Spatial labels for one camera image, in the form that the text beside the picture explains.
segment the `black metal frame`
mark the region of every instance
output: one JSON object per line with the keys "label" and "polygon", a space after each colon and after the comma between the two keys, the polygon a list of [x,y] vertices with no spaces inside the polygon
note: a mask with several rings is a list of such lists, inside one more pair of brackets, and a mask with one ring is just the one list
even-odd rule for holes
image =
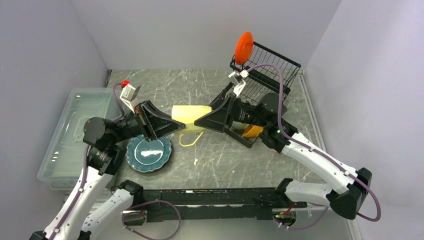
{"label": "black metal frame", "polygon": [[[284,101],[290,93],[290,87],[302,65],[257,42],[254,42],[253,45],[252,53],[244,65],[236,64],[235,57],[233,56],[229,66],[233,70],[241,72],[258,64],[271,63],[277,65],[277,67],[281,69],[283,75]],[[280,76],[277,71],[272,67],[263,66],[249,73],[246,79],[246,87],[240,94],[240,98],[242,101],[249,102],[256,106],[265,94],[271,92],[279,93],[279,91]],[[242,137],[243,131],[232,129],[231,127],[227,128],[225,133],[245,145],[247,148],[251,148],[258,139],[257,137]]]}
{"label": "black metal frame", "polygon": [[[256,218],[272,220],[273,209],[288,209],[291,202],[278,198],[274,187],[223,189],[163,189],[144,190],[144,201],[164,200],[178,208],[184,220]],[[306,202],[294,203],[294,208],[306,208]],[[175,210],[163,203],[146,206],[148,223],[178,220]],[[129,215],[125,224],[141,225],[141,216]]]}

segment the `yellow object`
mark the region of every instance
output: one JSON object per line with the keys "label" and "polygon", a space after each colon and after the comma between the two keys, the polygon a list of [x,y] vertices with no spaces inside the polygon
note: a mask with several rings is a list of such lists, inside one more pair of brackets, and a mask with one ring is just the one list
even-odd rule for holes
{"label": "yellow object", "polygon": [[249,125],[241,136],[248,139],[257,138],[263,130],[264,128],[261,126]]}
{"label": "yellow object", "polygon": [[201,132],[201,133],[200,133],[200,135],[196,137],[196,140],[194,140],[194,142],[192,142],[192,143],[190,143],[190,144],[183,144],[183,143],[181,142],[181,139],[183,138],[184,134],[181,134],[181,135],[179,136],[179,144],[180,144],[181,146],[183,146],[183,147],[190,147],[190,146],[193,146],[194,144],[196,144],[196,142],[199,140],[199,138],[200,138],[202,135],[203,135],[203,132]]}
{"label": "yellow object", "polygon": [[[174,105],[172,106],[171,117],[173,120],[179,121],[185,124],[185,128],[176,132],[179,134],[179,144],[183,147],[193,146],[199,138],[203,135],[203,132],[207,131],[206,128],[201,126],[195,126],[195,120],[203,117],[204,115],[212,112],[210,106],[204,105]],[[184,134],[195,134],[200,135],[194,140],[193,143],[183,144],[181,139]]]}

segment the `lavender wall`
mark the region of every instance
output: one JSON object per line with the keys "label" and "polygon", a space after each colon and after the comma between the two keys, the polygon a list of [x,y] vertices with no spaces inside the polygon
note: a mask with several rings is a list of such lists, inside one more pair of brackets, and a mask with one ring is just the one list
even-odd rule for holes
{"label": "lavender wall", "polygon": [[72,0],[109,69],[228,68],[239,37],[306,66],[341,0]]}
{"label": "lavender wall", "polygon": [[70,0],[0,1],[1,239],[29,239],[59,211],[64,193],[37,172],[71,89],[106,78]]}
{"label": "lavender wall", "polygon": [[423,63],[424,3],[343,0],[306,69],[328,151],[373,172],[365,239],[424,236]]}

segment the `small red object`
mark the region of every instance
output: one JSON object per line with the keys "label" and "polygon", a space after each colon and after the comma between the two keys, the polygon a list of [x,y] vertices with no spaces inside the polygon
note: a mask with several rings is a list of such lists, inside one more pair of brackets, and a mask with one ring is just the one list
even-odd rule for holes
{"label": "small red object", "polygon": [[129,80],[124,79],[124,80],[122,81],[122,84],[121,84],[120,86],[121,86],[121,88],[125,88],[125,86],[127,86],[129,83],[130,83],[130,81],[129,81]]}
{"label": "small red object", "polygon": [[142,110],[138,106],[135,107],[135,110],[137,111],[137,115],[142,114]]}

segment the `marble countertop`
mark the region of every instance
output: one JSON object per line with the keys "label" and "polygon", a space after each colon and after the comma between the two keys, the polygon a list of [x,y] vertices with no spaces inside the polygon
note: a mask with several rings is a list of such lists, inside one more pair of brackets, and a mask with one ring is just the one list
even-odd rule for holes
{"label": "marble countertop", "polygon": [[[173,105],[208,105],[228,84],[231,69],[149,69],[113,70],[108,86],[128,79],[142,84],[140,101],[150,99],[161,111],[171,115]],[[312,121],[300,77],[284,101],[288,111],[283,118],[297,127],[317,146],[317,128]],[[116,183],[134,181],[144,189],[210,189],[275,187],[284,178],[302,182],[323,180],[298,161],[267,148],[260,139],[252,148],[225,133],[208,131],[191,147],[179,145],[179,136],[171,138],[173,154],[167,164],[152,173],[140,173],[127,162],[120,167]]]}

